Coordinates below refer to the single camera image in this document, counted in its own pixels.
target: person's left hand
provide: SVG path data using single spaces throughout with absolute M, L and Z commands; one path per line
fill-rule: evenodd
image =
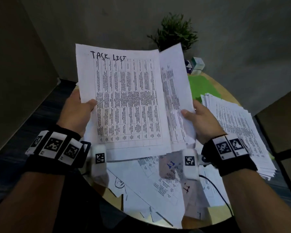
M 75 89 L 66 100 L 57 125 L 79 133 L 83 137 L 86 125 L 91 118 L 91 111 L 96 105 L 97 102 L 94 99 L 86 103 L 81 103 L 80 91 L 79 89 Z

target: wrist strap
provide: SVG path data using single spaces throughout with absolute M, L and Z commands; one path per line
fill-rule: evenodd
M 236 134 L 211 139 L 204 144 L 201 154 L 218 168 L 220 176 L 244 168 L 257 170 L 248 147 Z
M 24 171 L 65 175 L 83 167 L 91 144 L 79 142 L 81 136 L 58 125 L 50 126 L 36 137 L 25 154 Z

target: tabletop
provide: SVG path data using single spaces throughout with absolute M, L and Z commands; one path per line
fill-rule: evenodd
M 209 75 L 203 72 L 200 75 L 204 76 L 207 80 L 211 82 L 211 84 L 218 91 L 218 93 L 221 94 L 221 98 L 223 100 L 240 105 L 239 102 L 233 97 L 233 95 L 230 94 L 229 91 L 226 90 L 220 83 L 218 83 L 216 80 L 214 80 Z M 93 182 L 93 180 L 90 177 L 84 176 L 84 178 L 107 202 L 109 202 L 111 205 L 113 205 L 117 209 L 123 210 L 123 200 L 122 200 L 123 195 L 117 198 L 108 188 L 105 188 Z M 208 221 L 201 221 L 195 218 L 184 216 L 182 219 L 182 228 L 183 229 L 196 229 L 200 227 L 206 227 L 209 225 L 222 222 L 230 218 L 231 216 L 227 206 L 211 207 L 211 208 L 208 208 L 208 211 L 209 211 L 209 216 L 210 216 Z M 130 213 L 128 215 L 130 215 L 131 217 L 135 219 L 141 220 L 143 222 L 151 223 L 151 224 L 161 226 L 161 227 L 172 228 L 172 226 L 169 223 L 167 223 L 164 219 L 161 219 L 157 222 L 153 222 L 151 219 L 151 215 L 149 215 L 147 218 L 144 218 L 140 212 Z

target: person's left forearm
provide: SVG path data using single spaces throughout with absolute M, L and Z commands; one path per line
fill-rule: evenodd
M 25 172 L 0 204 L 0 232 L 52 232 L 65 176 Z

